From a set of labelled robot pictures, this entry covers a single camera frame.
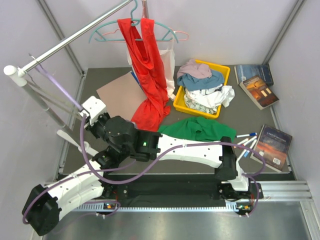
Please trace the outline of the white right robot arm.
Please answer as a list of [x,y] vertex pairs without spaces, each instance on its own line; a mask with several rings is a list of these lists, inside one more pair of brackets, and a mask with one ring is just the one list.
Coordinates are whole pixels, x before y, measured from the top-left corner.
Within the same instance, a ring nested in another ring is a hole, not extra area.
[[136,161],[153,162],[164,160],[187,161],[208,165],[216,169],[220,181],[231,184],[234,194],[245,198],[252,191],[248,177],[241,169],[234,153],[234,144],[214,141],[199,142],[171,137],[159,132],[137,129],[120,116],[111,118],[101,114],[92,122],[84,116],[81,121],[80,143],[85,148],[84,131],[90,131],[96,138],[102,138],[119,155]]

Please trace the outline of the red tank top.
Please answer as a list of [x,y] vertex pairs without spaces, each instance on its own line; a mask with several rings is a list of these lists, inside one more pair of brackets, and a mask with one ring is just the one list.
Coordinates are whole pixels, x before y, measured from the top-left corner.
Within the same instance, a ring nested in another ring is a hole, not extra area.
[[119,19],[118,27],[124,37],[132,67],[146,95],[131,121],[141,130],[156,132],[170,113],[165,70],[154,33],[155,21],[142,18],[140,31],[129,18]]

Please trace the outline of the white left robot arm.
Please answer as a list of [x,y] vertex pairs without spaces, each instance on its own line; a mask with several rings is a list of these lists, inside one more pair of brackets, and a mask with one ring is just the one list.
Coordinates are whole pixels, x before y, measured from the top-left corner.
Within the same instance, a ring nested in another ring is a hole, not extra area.
[[111,207],[118,207],[116,186],[102,178],[120,170],[119,164],[126,157],[127,154],[108,147],[61,180],[47,186],[38,184],[31,190],[22,209],[23,223],[30,225],[38,236],[44,236],[68,213],[96,198],[110,199]]

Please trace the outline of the orange cover paperback book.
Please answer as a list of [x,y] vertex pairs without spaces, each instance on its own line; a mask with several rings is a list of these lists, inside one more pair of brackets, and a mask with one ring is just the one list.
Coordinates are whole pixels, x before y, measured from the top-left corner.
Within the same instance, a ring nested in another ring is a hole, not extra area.
[[279,101],[279,98],[258,75],[242,81],[239,86],[260,110]]

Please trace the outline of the lavender plastic hanger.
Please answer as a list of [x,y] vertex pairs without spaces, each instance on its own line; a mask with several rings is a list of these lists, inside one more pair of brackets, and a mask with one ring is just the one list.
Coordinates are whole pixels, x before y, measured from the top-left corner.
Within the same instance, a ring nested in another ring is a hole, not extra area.
[[37,65],[35,69],[50,80],[72,103],[73,105],[81,112],[83,107],[69,94],[69,92],[41,65]]

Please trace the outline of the green tank top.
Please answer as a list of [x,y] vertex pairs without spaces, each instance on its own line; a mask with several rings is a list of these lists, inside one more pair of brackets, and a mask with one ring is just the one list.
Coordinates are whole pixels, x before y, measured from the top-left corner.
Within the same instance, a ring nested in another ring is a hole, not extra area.
[[158,132],[169,137],[199,142],[219,141],[229,137],[232,141],[237,131],[226,124],[202,116],[189,117],[178,122],[161,125]]

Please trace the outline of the white patterned garment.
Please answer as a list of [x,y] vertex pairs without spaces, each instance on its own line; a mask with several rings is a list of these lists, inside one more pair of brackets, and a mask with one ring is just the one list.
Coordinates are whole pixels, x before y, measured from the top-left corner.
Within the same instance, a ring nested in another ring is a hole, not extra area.
[[185,88],[184,103],[193,110],[216,114],[219,106],[227,108],[235,97],[235,91],[230,85],[218,85],[214,88],[189,91]]

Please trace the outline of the pink garment in bin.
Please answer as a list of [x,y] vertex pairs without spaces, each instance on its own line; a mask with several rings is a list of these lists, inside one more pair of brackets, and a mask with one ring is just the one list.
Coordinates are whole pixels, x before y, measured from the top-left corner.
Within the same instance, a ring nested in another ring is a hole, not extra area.
[[181,66],[177,72],[177,78],[189,74],[197,79],[210,78],[212,72],[210,67],[204,63],[197,63],[194,59],[190,59],[185,65]]

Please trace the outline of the orange cap marker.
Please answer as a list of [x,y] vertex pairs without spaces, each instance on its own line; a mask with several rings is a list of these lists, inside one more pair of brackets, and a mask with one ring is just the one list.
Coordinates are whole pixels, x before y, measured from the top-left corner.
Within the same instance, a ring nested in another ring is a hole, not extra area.
[[248,144],[248,141],[249,141],[249,139],[248,139],[248,138],[245,138],[244,140],[238,142],[237,145],[239,145],[239,146],[245,146],[245,145]]

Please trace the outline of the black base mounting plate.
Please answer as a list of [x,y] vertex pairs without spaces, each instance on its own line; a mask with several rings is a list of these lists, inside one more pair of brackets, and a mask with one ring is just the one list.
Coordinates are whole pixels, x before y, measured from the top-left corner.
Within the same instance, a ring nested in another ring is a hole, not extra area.
[[115,186],[122,207],[224,207],[227,200],[251,204],[264,197],[259,183],[240,192],[213,174],[146,174]]

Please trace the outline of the clear plastic hanger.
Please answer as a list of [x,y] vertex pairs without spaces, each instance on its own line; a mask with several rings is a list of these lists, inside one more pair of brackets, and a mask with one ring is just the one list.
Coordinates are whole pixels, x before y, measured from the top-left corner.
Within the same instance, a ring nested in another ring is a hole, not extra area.
[[47,90],[41,88],[30,76],[30,80],[27,80],[27,83],[47,102],[53,104],[54,106],[60,108],[66,113],[69,113],[71,116],[75,117],[78,120],[81,120],[81,116],[78,113],[78,110],[75,106],[67,101],[63,100],[61,97],[54,95]]

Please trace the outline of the blue garment in bin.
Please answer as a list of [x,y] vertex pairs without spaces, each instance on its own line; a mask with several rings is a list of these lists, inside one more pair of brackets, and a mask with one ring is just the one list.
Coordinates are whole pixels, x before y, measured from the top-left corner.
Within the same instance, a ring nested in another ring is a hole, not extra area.
[[211,76],[205,78],[197,78],[189,73],[185,73],[177,78],[177,84],[186,88],[188,91],[206,90],[216,88],[223,85],[225,78],[221,72],[211,70]]

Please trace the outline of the red cap marker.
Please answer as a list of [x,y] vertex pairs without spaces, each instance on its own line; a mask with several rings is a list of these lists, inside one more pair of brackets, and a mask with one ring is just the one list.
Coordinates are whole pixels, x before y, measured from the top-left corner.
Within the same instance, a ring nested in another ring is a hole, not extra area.
[[246,141],[243,145],[247,146],[248,144],[252,143],[256,139],[257,139],[257,136],[254,136],[254,137],[250,138],[248,141]]

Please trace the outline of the yellow plastic bin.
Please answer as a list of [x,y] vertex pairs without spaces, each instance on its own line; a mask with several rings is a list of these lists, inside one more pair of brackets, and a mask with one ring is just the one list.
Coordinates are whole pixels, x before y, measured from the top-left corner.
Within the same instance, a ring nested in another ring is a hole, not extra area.
[[[203,60],[198,60],[196,59],[195,62],[197,64],[206,64],[208,65],[212,70],[218,71],[223,75],[224,78],[224,86],[227,85],[228,83],[228,79],[229,79],[229,75],[230,75],[230,71],[231,69],[228,66],[225,65],[220,65],[220,64],[216,64],[216,63],[211,63],[211,62],[207,62],[207,61],[203,61]],[[185,104],[184,101],[184,96],[185,96],[185,89],[182,86],[179,86],[177,94],[176,94],[176,98],[173,102],[173,107],[182,113],[186,113],[186,114],[190,114],[193,116],[202,116],[206,119],[217,119],[220,116],[220,112],[222,109],[222,105],[217,107],[217,111],[214,114],[208,114],[205,112],[201,112],[195,109],[191,109],[188,108]]]

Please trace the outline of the brown cardboard sheet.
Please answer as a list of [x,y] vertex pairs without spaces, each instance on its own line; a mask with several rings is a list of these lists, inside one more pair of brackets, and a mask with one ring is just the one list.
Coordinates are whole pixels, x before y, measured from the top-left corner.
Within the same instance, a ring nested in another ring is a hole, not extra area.
[[130,71],[96,90],[111,117],[131,120],[141,103],[147,99]]

